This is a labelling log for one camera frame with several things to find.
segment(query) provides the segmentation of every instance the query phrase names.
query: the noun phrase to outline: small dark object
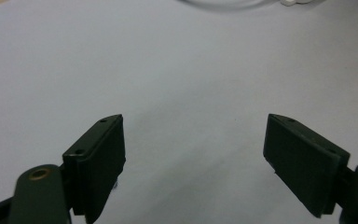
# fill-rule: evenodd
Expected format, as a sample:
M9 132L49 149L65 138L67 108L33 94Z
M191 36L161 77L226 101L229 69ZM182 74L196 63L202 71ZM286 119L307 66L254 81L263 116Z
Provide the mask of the small dark object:
M122 116L99 120L62 157L61 167L42 165L19 177L14 196L0 203L0 224L71 223L72 207L95 222L126 161Z
M347 167L350 153L294 119L269 115L264 157L314 216L332 214L338 203L340 223L358 223L358 167Z

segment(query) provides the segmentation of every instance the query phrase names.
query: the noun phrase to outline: white surface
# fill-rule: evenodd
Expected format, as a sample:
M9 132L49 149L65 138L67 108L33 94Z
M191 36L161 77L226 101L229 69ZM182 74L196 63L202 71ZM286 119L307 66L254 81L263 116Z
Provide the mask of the white surface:
M0 201L122 113L128 162L98 223L337 223L339 207L314 218L262 149L276 113L358 164L358 1L233 6L1 4Z

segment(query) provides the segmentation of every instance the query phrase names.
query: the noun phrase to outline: white table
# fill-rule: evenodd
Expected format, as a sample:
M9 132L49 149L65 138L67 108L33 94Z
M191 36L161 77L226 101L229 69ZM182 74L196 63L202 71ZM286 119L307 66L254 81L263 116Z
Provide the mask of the white table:
M121 113L128 161L98 223L337 223L338 206L314 218L262 150L276 113L358 165L358 1L250 4L1 4L0 201Z

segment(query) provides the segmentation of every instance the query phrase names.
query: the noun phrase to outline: table surface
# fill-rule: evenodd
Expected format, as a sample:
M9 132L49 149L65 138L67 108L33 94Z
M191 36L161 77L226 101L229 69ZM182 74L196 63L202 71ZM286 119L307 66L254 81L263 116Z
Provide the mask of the table surface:
M0 201L123 114L128 161L97 223L338 223L262 150L275 113L358 165L358 1L203 1L1 4Z

